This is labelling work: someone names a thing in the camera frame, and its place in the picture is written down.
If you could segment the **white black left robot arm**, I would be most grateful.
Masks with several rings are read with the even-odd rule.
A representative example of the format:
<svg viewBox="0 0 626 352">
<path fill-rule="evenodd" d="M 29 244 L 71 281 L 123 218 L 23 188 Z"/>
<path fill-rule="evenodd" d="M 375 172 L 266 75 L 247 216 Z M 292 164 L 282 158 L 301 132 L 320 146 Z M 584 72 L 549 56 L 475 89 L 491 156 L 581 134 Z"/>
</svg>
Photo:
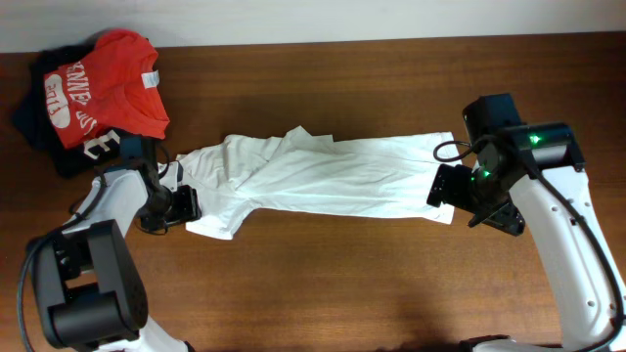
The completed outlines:
<svg viewBox="0 0 626 352">
<path fill-rule="evenodd" d="M 43 334 L 75 351 L 180 351 L 149 315 L 148 297 L 125 241 L 133 223 L 164 235 L 200 219 L 198 194 L 182 169 L 157 165 L 157 140 L 128 136 L 121 162 L 100 172 L 71 218 L 30 242 L 20 281 L 31 282 Z"/>
</svg>

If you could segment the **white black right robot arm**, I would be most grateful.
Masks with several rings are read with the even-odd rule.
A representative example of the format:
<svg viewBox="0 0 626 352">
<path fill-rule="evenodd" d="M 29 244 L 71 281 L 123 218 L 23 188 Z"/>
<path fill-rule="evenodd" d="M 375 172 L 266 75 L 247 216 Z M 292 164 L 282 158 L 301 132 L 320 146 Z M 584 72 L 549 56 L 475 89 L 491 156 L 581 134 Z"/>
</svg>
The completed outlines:
<svg viewBox="0 0 626 352">
<path fill-rule="evenodd" d="M 625 283 L 597 219 L 585 158 L 562 122 L 523 122 L 509 94 L 481 96 L 463 110 L 468 154 L 440 166 L 427 204 L 471 213 L 513 236 L 530 231 L 559 312 L 561 351 L 625 348 Z"/>
</svg>

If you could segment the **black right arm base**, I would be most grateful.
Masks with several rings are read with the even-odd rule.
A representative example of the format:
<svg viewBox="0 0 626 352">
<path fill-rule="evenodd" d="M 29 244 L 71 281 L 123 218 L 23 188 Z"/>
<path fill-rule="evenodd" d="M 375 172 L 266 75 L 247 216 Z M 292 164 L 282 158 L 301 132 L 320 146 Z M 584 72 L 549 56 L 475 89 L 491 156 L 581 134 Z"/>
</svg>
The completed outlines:
<svg viewBox="0 0 626 352">
<path fill-rule="evenodd" d="M 508 335 L 485 335 L 459 342 L 463 352 L 564 352 L 563 348 L 518 343 Z"/>
</svg>

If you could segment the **white t-shirt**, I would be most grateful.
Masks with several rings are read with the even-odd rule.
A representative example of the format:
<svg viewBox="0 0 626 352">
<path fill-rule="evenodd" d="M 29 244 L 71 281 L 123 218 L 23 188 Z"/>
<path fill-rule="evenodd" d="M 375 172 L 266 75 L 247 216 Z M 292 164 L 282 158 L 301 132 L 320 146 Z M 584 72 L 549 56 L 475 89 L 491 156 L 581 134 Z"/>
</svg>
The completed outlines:
<svg viewBox="0 0 626 352">
<path fill-rule="evenodd" d="M 298 126 L 283 137 L 229 135 L 177 157 L 201 217 L 189 232 L 229 241 L 256 209 L 450 224 L 450 205 L 427 204 L 449 132 L 337 142 Z"/>
</svg>

